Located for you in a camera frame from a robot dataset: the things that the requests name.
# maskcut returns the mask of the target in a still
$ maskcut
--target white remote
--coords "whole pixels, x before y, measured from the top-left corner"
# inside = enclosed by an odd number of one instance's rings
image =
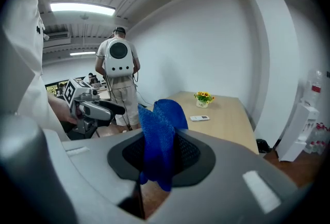
[[[191,116],[191,121],[201,121],[201,120],[209,120],[210,118],[208,116]]]

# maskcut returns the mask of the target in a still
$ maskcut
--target wooden floor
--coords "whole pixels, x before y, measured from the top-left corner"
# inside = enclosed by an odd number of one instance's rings
[[[324,155],[302,152],[293,162],[280,162],[274,150],[264,156],[264,159],[283,171],[298,187],[313,182],[322,164]]]
[[[111,124],[109,127],[100,127],[97,131],[101,137],[120,133],[120,130],[115,124]],[[264,159],[288,175],[298,187],[302,187],[314,180],[323,161],[323,157],[318,154],[307,154],[304,151],[294,162],[279,162],[274,150],[266,154]],[[141,185],[141,192],[146,219],[160,207],[170,194],[170,192],[163,191],[157,183],[151,181],[148,181],[145,185]]]

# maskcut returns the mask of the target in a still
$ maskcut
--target white pot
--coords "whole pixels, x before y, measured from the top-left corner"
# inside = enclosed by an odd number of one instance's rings
[[[207,108],[208,104],[205,103],[205,102],[199,101],[199,100],[197,99],[196,106],[197,106],[197,107],[201,107],[201,108]]]

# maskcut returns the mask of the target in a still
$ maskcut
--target white shorts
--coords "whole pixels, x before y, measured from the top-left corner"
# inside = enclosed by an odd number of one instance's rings
[[[125,107],[125,114],[116,115],[117,125],[137,125],[139,123],[138,99],[135,86],[112,89],[111,100],[118,105]]]

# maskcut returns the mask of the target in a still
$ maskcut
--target ceiling light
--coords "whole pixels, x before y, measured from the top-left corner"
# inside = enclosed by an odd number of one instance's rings
[[[70,53],[71,56],[86,55],[86,54],[95,54],[95,52]]]
[[[52,12],[54,11],[83,11],[83,12],[93,12],[104,15],[113,15],[115,12],[114,8],[102,7],[91,4],[82,3],[52,3]]]

